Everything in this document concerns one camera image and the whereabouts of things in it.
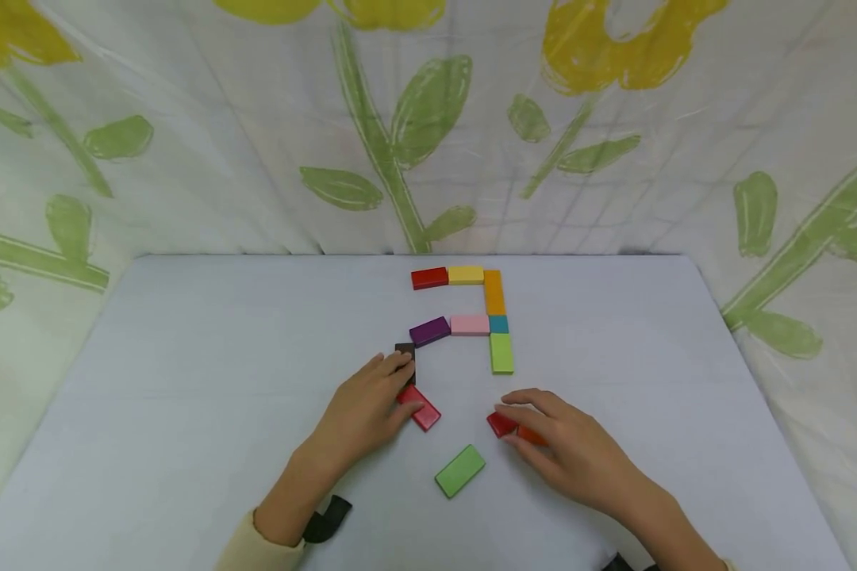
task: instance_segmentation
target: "colored block arrangement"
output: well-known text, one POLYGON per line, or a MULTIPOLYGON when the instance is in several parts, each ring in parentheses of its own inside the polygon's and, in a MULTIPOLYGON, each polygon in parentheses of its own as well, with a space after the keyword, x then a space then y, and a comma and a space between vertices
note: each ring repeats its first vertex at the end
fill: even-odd
MULTIPOLYGON (((438 317, 417 325, 409 330, 412 343, 398 343, 398 351, 410 353, 415 358, 417 347, 423 347, 448 335, 488 335, 491 373, 513 374, 514 355, 511 348, 511 330, 505 312, 505 290, 502 288, 501 271, 484 270, 481 266, 450 266, 413 271, 411 278, 413 289, 436 288, 442 285, 482 285, 486 313, 485 315, 452 315, 450 324, 444 317, 438 317)), ((428 429, 441 417, 438 409, 416 389, 415 373, 406 382, 404 389, 397 396, 397 401, 400 404, 410 401, 425 403, 424 407, 412 416, 413 421, 422 428, 422 431, 428 432, 428 429)), ((517 434, 521 438, 537 446, 547 446, 545 440, 537 433, 525 427, 519 427, 517 422, 506 416, 494 412, 486 420, 497 438, 511 434, 517 429, 517 434)), ((474 446, 469 445, 435 476, 435 482, 438 482, 441 491, 448 499, 453 498, 484 466, 485 461, 480 453, 474 446)))
POLYGON ((484 467, 484 459, 470 444, 435 476, 435 481, 448 499, 453 498, 484 467))

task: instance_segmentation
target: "sleeve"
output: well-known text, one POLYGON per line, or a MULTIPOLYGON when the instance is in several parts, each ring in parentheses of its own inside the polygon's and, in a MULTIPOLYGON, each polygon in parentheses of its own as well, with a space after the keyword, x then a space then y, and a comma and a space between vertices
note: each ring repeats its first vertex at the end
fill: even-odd
POLYGON ((216 571, 291 571, 302 558, 304 548, 304 540, 296 547, 268 542, 254 528, 254 512, 249 512, 219 555, 216 571))

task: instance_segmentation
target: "light green wooden block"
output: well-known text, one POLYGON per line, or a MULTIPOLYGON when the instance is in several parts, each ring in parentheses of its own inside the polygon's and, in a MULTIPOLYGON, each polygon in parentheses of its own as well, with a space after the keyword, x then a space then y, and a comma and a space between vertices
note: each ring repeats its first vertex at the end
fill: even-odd
POLYGON ((444 495, 453 498, 484 467, 484 459, 471 444, 461 450, 457 457, 435 476, 435 481, 444 495))
POLYGON ((491 333, 489 335, 492 374, 513 374, 514 354, 511 352, 510 333, 491 333))

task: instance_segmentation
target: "right hand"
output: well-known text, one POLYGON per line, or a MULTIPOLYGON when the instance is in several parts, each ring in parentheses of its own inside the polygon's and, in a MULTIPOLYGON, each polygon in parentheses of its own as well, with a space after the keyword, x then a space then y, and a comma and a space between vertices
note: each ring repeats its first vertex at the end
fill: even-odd
POLYGON ((644 498, 662 492, 628 459, 597 420, 549 391, 524 389, 502 397, 495 410, 539 433, 545 454, 517 435, 503 438, 556 492, 619 519, 631 516, 644 498), (506 404, 532 404, 536 409, 506 404))

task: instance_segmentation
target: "forearm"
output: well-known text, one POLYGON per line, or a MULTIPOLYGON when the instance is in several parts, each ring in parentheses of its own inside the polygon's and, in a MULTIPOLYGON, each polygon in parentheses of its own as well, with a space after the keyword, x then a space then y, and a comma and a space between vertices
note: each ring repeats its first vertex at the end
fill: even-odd
POLYGON ((698 534, 676 499, 651 483, 623 516, 661 571, 727 571, 727 565, 698 534))
POLYGON ((295 547, 302 540, 308 519, 340 474, 337 468, 319 465, 319 459, 302 445, 254 511, 254 527, 268 542, 295 547))

